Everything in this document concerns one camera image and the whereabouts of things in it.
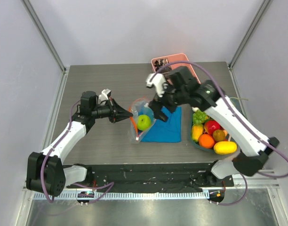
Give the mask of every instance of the plastic fruit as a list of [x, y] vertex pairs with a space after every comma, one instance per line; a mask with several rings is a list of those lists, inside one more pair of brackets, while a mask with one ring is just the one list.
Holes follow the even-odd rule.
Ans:
[[212, 135], [213, 132], [217, 129], [220, 129], [221, 126], [215, 120], [210, 120], [210, 121], [205, 123], [204, 128], [208, 134]]
[[204, 148], [212, 148], [215, 144], [213, 137], [209, 134], [203, 134], [199, 138], [199, 145]]
[[221, 129], [217, 129], [213, 132], [212, 137], [215, 141], [223, 141], [225, 139], [225, 134]]
[[228, 135], [228, 132], [226, 130], [223, 130], [223, 132], [224, 132], [225, 136]]
[[216, 154], [231, 154], [237, 150], [237, 144], [233, 141], [220, 141], [214, 145]]
[[205, 120], [208, 119], [208, 116], [206, 113], [202, 112], [200, 109], [195, 111], [195, 113], [192, 116], [192, 121], [194, 125], [202, 124], [205, 122]]
[[139, 130], [144, 131], [147, 130], [151, 124], [152, 124], [151, 119], [147, 115], [142, 114], [139, 116], [138, 123], [136, 126], [138, 127]]
[[191, 130], [192, 140], [198, 142], [203, 132], [204, 132], [204, 126], [202, 124], [193, 125]]

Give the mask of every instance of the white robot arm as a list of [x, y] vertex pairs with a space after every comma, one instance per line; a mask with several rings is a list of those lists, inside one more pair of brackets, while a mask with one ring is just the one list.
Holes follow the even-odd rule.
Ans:
[[171, 112], [174, 112], [178, 105], [183, 104], [198, 107], [225, 128], [241, 148], [241, 153], [232, 160], [215, 161], [210, 170], [206, 172], [205, 181], [213, 185], [216, 181], [232, 174], [241, 173], [253, 176], [263, 168], [272, 150], [255, 138], [236, 116], [239, 116], [247, 127], [273, 147], [277, 147], [279, 144], [275, 137], [268, 138], [254, 128], [233, 106], [229, 97], [225, 96], [225, 100], [233, 106], [235, 113], [232, 113], [213, 82], [207, 80], [203, 84], [199, 84], [186, 66], [180, 66], [166, 76], [172, 84], [159, 73], [150, 74], [146, 80], [148, 88], [155, 87], [156, 89], [156, 95], [149, 103], [156, 119], [167, 121], [166, 115], [161, 111], [162, 107], [166, 107]]
[[82, 93], [79, 111], [72, 116], [64, 131], [42, 152], [30, 154], [26, 187], [29, 190], [43, 192], [40, 171], [45, 158], [48, 160], [44, 168], [44, 183], [49, 195], [58, 196], [64, 187], [76, 182], [91, 184], [93, 182], [91, 167], [75, 164], [63, 168], [64, 160], [77, 142], [90, 131], [96, 119], [108, 117], [110, 122], [115, 123], [131, 116], [132, 113], [124, 110], [111, 98], [109, 89], [104, 89], [99, 96], [93, 91]]

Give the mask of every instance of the plastic bag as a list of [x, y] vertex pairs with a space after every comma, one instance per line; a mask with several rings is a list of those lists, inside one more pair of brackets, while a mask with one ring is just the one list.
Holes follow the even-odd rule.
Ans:
[[[150, 128], [154, 125], [156, 119], [153, 117], [153, 111], [148, 107], [149, 100], [145, 97], [137, 99], [129, 107], [129, 111], [134, 115], [130, 117], [130, 130], [128, 132], [129, 139], [132, 143], [139, 143], [143, 137], [147, 134]], [[137, 128], [139, 115], [146, 114], [150, 117], [152, 124], [145, 131], [140, 131]]]

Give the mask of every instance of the blue towel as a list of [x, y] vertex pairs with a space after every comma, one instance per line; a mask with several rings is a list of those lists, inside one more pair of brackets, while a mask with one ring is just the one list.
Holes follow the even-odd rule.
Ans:
[[170, 113], [170, 111], [165, 107], [162, 108], [162, 111], [168, 117], [168, 121], [163, 122], [157, 120], [148, 133], [143, 137], [142, 142], [181, 142], [181, 107], [178, 107], [173, 113]]

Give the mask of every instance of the pink basket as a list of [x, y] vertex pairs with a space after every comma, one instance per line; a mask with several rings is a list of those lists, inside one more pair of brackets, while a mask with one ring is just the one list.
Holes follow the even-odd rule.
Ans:
[[[168, 62], [174, 62], [174, 61], [178, 61], [178, 60], [188, 60], [188, 57], [186, 56], [186, 54], [184, 53], [178, 53], [178, 54], [173, 54], [173, 55], [169, 55], [169, 56], [162, 56], [162, 57], [158, 57], [158, 58], [154, 58], [152, 59], [152, 71], [155, 72], [155, 68], [154, 68], [154, 63], [156, 60], [160, 60], [160, 59], [168, 59]], [[172, 70], [176, 69], [177, 67], [180, 66], [186, 66], [189, 68], [189, 70], [191, 71], [192, 75], [196, 78], [197, 82], [200, 83], [199, 78], [197, 77], [193, 67], [189, 64], [176, 64], [176, 65], [172, 65], [171, 68]]]

